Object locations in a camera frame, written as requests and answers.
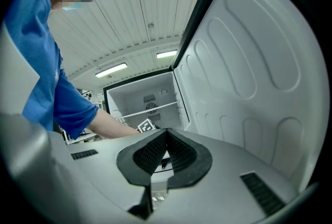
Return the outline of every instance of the ceiling beam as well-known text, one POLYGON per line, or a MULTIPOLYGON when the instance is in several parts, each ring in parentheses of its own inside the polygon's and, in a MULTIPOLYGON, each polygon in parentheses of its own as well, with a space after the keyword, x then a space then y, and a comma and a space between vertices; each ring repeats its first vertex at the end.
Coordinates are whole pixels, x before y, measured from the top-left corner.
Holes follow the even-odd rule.
POLYGON ((159 40, 153 40, 153 41, 149 41, 148 43, 143 43, 143 44, 139 44, 139 45, 135 45, 132 46, 130 48, 127 49, 123 49, 121 51, 117 51, 116 53, 110 54, 106 57, 103 57, 97 61, 95 61, 93 64, 89 64, 86 67, 80 69, 79 71, 71 74, 68 76, 68 79, 70 81, 73 81, 75 78, 77 78, 78 76, 80 76, 81 74, 96 68, 104 63, 109 63, 112 60, 118 59, 123 55, 127 55, 127 54, 135 54, 136 52, 142 51, 144 49, 147 48, 151 48, 151 47, 165 47, 167 45, 174 45, 174 44, 179 44, 180 40, 181 40, 182 36, 177 36, 177 37, 172 37, 172 38, 166 38, 166 39, 159 39, 159 40))

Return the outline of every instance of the person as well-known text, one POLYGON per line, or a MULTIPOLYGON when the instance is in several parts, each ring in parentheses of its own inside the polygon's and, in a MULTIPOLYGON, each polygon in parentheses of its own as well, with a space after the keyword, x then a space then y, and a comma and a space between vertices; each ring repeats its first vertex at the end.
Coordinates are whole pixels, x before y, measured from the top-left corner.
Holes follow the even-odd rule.
POLYGON ((39 74, 23 116, 53 130, 53 120, 76 139, 85 128, 108 138, 139 133, 85 99, 68 81, 62 57, 47 25, 51 10, 91 0, 13 0, 5 25, 17 48, 39 74))

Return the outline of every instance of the refrigerator door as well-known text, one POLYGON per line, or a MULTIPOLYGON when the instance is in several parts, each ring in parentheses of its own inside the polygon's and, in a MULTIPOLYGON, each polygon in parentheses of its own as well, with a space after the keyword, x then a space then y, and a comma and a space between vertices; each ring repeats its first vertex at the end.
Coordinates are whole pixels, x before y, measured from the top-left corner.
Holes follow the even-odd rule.
POLYGON ((317 31, 311 0, 198 0, 173 65, 191 131, 245 148, 299 191, 328 124, 317 31))

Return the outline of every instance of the forearm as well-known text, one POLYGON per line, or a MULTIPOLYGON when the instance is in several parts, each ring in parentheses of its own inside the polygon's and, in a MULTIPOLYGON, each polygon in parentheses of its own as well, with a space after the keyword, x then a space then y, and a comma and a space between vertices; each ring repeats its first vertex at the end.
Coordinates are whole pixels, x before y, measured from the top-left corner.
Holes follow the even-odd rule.
POLYGON ((97 111, 95 118, 87 128, 97 135, 107 138, 117 138, 139 133, 134 128, 123 125, 101 109, 97 111))

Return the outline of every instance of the vent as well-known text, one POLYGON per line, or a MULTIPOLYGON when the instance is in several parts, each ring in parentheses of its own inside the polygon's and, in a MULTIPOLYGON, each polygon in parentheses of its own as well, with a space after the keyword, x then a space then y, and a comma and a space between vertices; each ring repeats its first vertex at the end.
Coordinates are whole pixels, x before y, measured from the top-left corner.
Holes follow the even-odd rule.
POLYGON ((143 97, 144 103, 148 103, 148 102, 155 101, 155 100, 156 100, 156 97, 153 94, 143 97))
POLYGON ((285 206, 256 173, 248 173, 240 177, 267 216, 273 215, 285 206))
POLYGON ((160 114, 154 114, 154 115, 150 115, 149 119, 151 122, 154 122, 154 121, 159 121, 161 119, 161 117, 160 117, 160 114))
POLYGON ((86 158, 92 155, 98 154, 98 152, 94 149, 83 151, 83 152, 78 152, 78 153, 73 153, 72 157, 74 160, 86 158))
MULTIPOLYGON (((157 107, 157 104, 156 104, 156 103, 154 103, 154 102, 149 102, 149 103, 146 105, 145 109, 146 109, 146 110, 150 110, 150 109, 153 109, 153 108, 156 108, 156 107, 157 107)), ((149 113, 149 114, 155 114, 156 111, 157 111, 157 110, 152 110, 152 111, 148 111, 148 113, 149 113)))

